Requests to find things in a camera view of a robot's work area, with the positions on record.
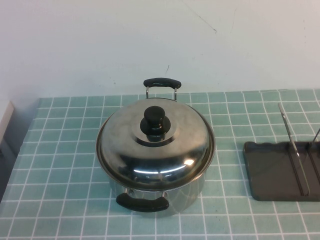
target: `white grout line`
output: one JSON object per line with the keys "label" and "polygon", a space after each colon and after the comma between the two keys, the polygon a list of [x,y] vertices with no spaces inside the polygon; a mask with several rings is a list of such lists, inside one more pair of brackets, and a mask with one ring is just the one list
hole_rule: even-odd
{"label": "white grout line", "polygon": [[[51,105],[50,105],[50,107],[52,107],[53,103],[54,103],[54,100],[52,99],[52,100],[51,100]],[[44,129],[45,129],[46,124],[47,124],[47,119],[46,119],[45,122],[44,122],[43,129],[42,129],[42,132],[41,132],[39,141],[38,141],[37,146],[36,146],[36,148],[35,148],[35,150],[34,150],[34,155],[33,155],[33,158],[32,158],[31,164],[30,164],[30,168],[29,168],[29,170],[28,170],[28,173],[27,173],[26,178],[25,178],[25,181],[24,181],[24,185],[23,185],[23,188],[22,188],[20,197],[19,197],[19,202],[18,202],[18,204],[17,204],[17,206],[16,206],[16,209],[15,209],[15,212],[14,212],[14,214],[13,214],[13,219],[12,219],[12,222],[11,222],[11,225],[10,225],[10,228],[9,228],[9,231],[8,231],[8,234],[7,234],[7,238],[9,238],[10,233],[11,233],[11,230],[12,230],[12,227],[13,227],[13,225],[14,225],[15,217],[16,217],[16,214],[17,214],[17,212],[18,212],[18,208],[19,208],[19,205],[20,205],[22,196],[23,196],[23,194],[24,194],[24,191],[25,191],[25,188],[26,188],[26,184],[27,184],[27,181],[28,181],[28,178],[29,178],[29,174],[30,174],[30,171],[31,171],[31,169],[32,169],[32,165],[33,165],[34,160],[35,160],[36,152],[37,152],[38,146],[39,146],[39,144],[40,144],[40,139],[42,138],[42,135],[43,135],[43,133],[44,133]]]}

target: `green tile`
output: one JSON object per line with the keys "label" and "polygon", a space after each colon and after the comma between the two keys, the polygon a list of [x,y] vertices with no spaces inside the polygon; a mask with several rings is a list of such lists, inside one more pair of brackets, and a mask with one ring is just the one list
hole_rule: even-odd
{"label": "green tile", "polygon": [[301,108],[300,103],[298,101],[283,102],[282,106],[283,106],[284,111],[286,113],[299,113],[299,112],[302,112],[302,108]]}
{"label": "green tile", "polygon": [[89,192],[90,199],[106,199],[110,195],[109,183],[92,183]]}
{"label": "green tile", "polygon": [[282,101],[298,101],[298,96],[295,90],[281,90],[279,92]]}
{"label": "green tile", "polygon": [[274,205],[271,201],[257,201],[250,199],[250,205],[253,214],[273,214],[275,213]]}
{"label": "green tile", "polygon": [[214,126],[230,125],[228,115],[211,115],[211,119]]}
{"label": "green tile", "polygon": [[244,103],[228,103],[229,114],[246,114]]}
{"label": "green tile", "polygon": [[207,234],[229,234],[229,223],[227,216],[205,216]]}
{"label": "green tile", "polygon": [[58,231],[59,236],[80,236],[82,218],[62,218]]}
{"label": "green tile", "polygon": [[69,105],[70,97],[55,97],[52,108],[66,108]]}
{"label": "green tile", "polygon": [[218,155],[221,165],[239,164],[237,151],[217,151],[215,154]]}
{"label": "green tile", "polygon": [[31,170],[26,181],[27,184],[45,184],[49,176],[49,170]]}
{"label": "green tile", "polygon": [[66,193],[67,199],[86,199],[89,183],[70,184]]}
{"label": "green tile", "polygon": [[204,234],[205,225],[202,216],[181,216],[181,233],[182,234]]}
{"label": "green tile", "polygon": [[95,141],[99,129],[83,129],[80,134],[80,141]]}
{"label": "green tile", "polygon": [[297,215],[280,215],[278,216],[282,231],[284,233],[304,233],[305,227],[303,225],[301,216]]}
{"label": "green tile", "polygon": [[156,220],[156,234],[179,234],[179,216],[168,216],[157,218]]}
{"label": "green tile", "polygon": [[19,154],[34,154],[37,148],[37,143],[24,142],[20,147]]}
{"label": "green tile", "polygon": [[120,109],[119,106],[106,106],[103,108],[103,117],[110,117],[112,114],[114,114],[116,111]]}
{"label": "green tile", "polygon": [[309,233],[319,232],[320,214],[304,214],[303,219]]}
{"label": "green tile", "polygon": [[193,104],[192,108],[194,108],[200,114],[210,114],[209,105],[207,103]]}
{"label": "green tile", "polygon": [[99,118],[85,118],[83,120],[84,129],[98,129],[100,128],[100,119]]}
{"label": "green tile", "polygon": [[64,118],[67,113],[67,108],[51,108],[48,118]]}
{"label": "green tile", "polygon": [[319,112],[320,107],[316,101],[309,101],[309,102],[301,102],[303,111],[305,112]]}
{"label": "green tile", "polygon": [[74,168],[71,173],[70,183],[90,182],[91,168]]}
{"label": "green tile", "polygon": [[82,125],[82,118],[67,118],[65,119],[63,129],[80,129]]}
{"label": "green tile", "polygon": [[267,114],[250,114],[249,118],[252,125],[269,124]]}
{"label": "green tile", "polygon": [[74,217],[83,216],[85,213],[86,200],[67,200],[64,203],[62,216]]}
{"label": "green tile", "polygon": [[16,201],[2,201],[0,202],[0,216],[2,218],[12,218],[16,212],[18,202]]}
{"label": "green tile", "polygon": [[225,103],[226,95],[224,92],[208,92],[210,103]]}
{"label": "green tile", "polygon": [[95,141],[81,141],[78,143],[76,149],[77,154],[93,154],[96,152],[96,142]]}
{"label": "green tile", "polygon": [[277,102],[264,102],[263,104],[267,113],[280,113]]}
{"label": "green tile", "polygon": [[215,137],[232,137],[231,126],[214,126],[213,128]]}
{"label": "green tile", "polygon": [[36,154],[54,154],[57,145],[57,142],[40,142]]}
{"label": "green tile", "polygon": [[123,95],[121,106],[127,106],[133,104],[138,100],[138,95]]}
{"label": "green tile", "polygon": [[229,218],[233,234],[255,233],[255,227],[251,216],[230,216]]}
{"label": "green tile", "polygon": [[262,125],[262,126],[253,125],[252,129],[255,136],[273,136],[274,135],[269,125]]}
{"label": "green tile", "polygon": [[64,124],[63,119],[48,119],[44,129],[61,129]]}
{"label": "green tile", "polygon": [[203,198],[204,214],[226,214],[226,204],[223,198]]}
{"label": "green tile", "polygon": [[279,92],[277,91],[265,91],[261,94],[264,102],[280,101]]}
{"label": "green tile", "polygon": [[202,196],[204,197],[221,197],[223,196],[222,184],[220,181],[207,182],[202,189]]}
{"label": "green tile", "polygon": [[276,216],[254,216],[256,231],[259,234],[274,234],[280,233]]}
{"label": "green tile", "polygon": [[253,136],[251,126],[232,126],[235,137],[250,137]]}
{"label": "green tile", "polygon": [[247,198],[235,197],[226,198],[226,205],[229,214],[250,214],[250,206]]}
{"label": "green tile", "polygon": [[82,235],[94,236],[106,234],[106,217],[90,217],[85,218]]}
{"label": "green tile", "polygon": [[52,169],[49,176],[49,183],[62,184],[69,181],[71,169]]}
{"label": "green tile", "polygon": [[22,193],[22,200],[40,200],[44,194],[44,185],[26,185]]}
{"label": "green tile", "polygon": [[314,91],[312,89],[297,90],[300,101],[314,101],[316,100]]}
{"label": "green tile", "polygon": [[63,203],[62,200],[43,201],[39,217],[59,217]]}
{"label": "green tile", "polygon": [[2,200],[19,200],[24,186],[7,185]]}
{"label": "green tile", "polygon": [[13,169],[8,184],[24,184],[27,179],[29,170]]}
{"label": "green tile", "polygon": [[220,170],[218,166],[209,166],[205,172],[205,180],[220,180]]}
{"label": "green tile", "polygon": [[216,143],[217,150],[235,150],[236,144],[232,137],[219,138],[219,141]]}
{"label": "green tile", "polygon": [[56,155],[53,161],[53,168],[71,168],[74,161],[73,155]]}
{"label": "green tile", "polygon": [[130,235],[130,216],[116,216],[108,222],[108,235]]}
{"label": "green tile", "polygon": [[230,115],[232,125],[249,125],[249,119],[247,114]]}
{"label": "green tile", "polygon": [[77,142],[59,142],[56,153],[57,154],[73,154],[76,152]]}
{"label": "green tile", "polygon": [[243,102],[244,95],[240,91],[232,91],[225,93],[227,102]]}
{"label": "green tile", "polygon": [[102,107],[104,105],[103,96],[88,96],[87,107]]}
{"label": "green tile", "polygon": [[109,178],[106,172],[101,168],[94,168],[92,172],[92,182],[108,182]]}
{"label": "green tile", "polygon": [[77,141],[79,134],[80,130],[78,129],[62,130],[60,141]]}
{"label": "green tile", "polygon": [[15,169],[28,169],[31,166],[34,156],[18,156],[15,160]]}
{"label": "green tile", "polygon": [[31,237],[36,219],[14,219],[10,237]]}
{"label": "green tile", "polygon": [[314,134],[314,132],[309,124],[293,124],[291,126],[292,126],[293,131],[296,135],[298,135],[298,134],[309,134],[309,135]]}
{"label": "green tile", "polygon": [[84,117],[86,118],[92,118],[92,117],[98,117],[100,118],[102,115],[102,107],[87,107],[85,109]]}
{"label": "green tile", "polygon": [[147,235],[155,233],[155,219],[142,216],[132,218],[132,234]]}
{"label": "green tile", "polygon": [[308,118],[309,123],[320,123],[320,112],[307,112],[306,117]]}
{"label": "green tile", "polygon": [[224,194],[229,197],[246,196],[246,188],[243,181],[224,181]]}
{"label": "green tile", "polygon": [[44,193],[44,199],[64,199],[67,190],[67,184],[47,185]]}
{"label": "green tile", "polygon": [[284,120],[281,117],[280,112],[279,113],[269,113],[268,118],[270,121],[270,124],[283,124]]}
{"label": "green tile", "polygon": [[16,211],[15,217],[36,217],[40,207],[40,201],[22,201]]}
{"label": "green tile", "polygon": [[68,112],[66,114],[67,118],[82,118],[85,114],[85,108],[84,107],[71,107],[68,109]]}
{"label": "green tile", "polygon": [[45,119],[48,117],[49,108],[39,108],[36,110],[35,119]]}
{"label": "green tile", "polygon": [[50,108],[52,101],[52,98],[40,98],[38,108]]}
{"label": "green tile", "polygon": [[73,166],[75,168],[92,167],[94,158],[94,154],[76,154]]}
{"label": "green tile", "polygon": [[106,200],[88,200],[87,206],[86,206],[86,212],[85,215],[86,216],[105,216],[107,215],[108,212],[108,208],[109,205],[107,204]]}
{"label": "green tile", "polygon": [[248,102],[245,104],[248,114],[263,114],[265,108],[262,102]]}
{"label": "green tile", "polygon": [[206,92],[194,92],[191,93],[191,102],[193,104],[198,103],[198,104],[203,104],[208,102],[208,96]]}
{"label": "green tile", "polygon": [[69,107],[85,107],[87,102],[86,96],[75,96],[71,97]]}
{"label": "green tile", "polygon": [[55,237],[58,229],[59,219],[41,219],[36,222],[35,237]]}
{"label": "green tile", "polygon": [[189,104],[190,103],[190,94],[189,93],[178,93],[176,96],[176,100],[179,103]]}
{"label": "green tile", "polygon": [[211,103],[210,104],[210,113],[214,114],[228,114],[227,104],[226,103]]}
{"label": "green tile", "polygon": [[44,130],[41,141],[43,142],[54,142],[59,141],[61,130]]}
{"label": "green tile", "polygon": [[240,180],[242,172],[240,166],[221,166],[222,180]]}

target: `black knob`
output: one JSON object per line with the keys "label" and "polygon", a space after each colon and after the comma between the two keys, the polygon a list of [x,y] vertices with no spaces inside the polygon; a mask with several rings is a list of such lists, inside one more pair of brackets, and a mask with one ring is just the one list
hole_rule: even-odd
{"label": "black knob", "polygon": [[140,129],[147,136],[160,136],[169,131],[171,123],[162,107],[150,106],[143,115]]}

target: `black handle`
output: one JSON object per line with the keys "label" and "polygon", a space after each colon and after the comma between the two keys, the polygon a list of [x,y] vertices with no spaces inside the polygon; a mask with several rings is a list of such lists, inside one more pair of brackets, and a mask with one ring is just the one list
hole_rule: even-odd
{"label": "black handle", "polygon": [[165,77],[157,77],[144,80],[143,85],[145,87],[170,87],[172,89],[179,89],[181,87],[181,82]]}
{"label": "black handle", "polygon": [[148,200],[144,198],[133,198],[124,192],[118,195],[115,201],[126,209],[143,213],[159,212],[169,207],[169,202],[164,196],[155,200]]}

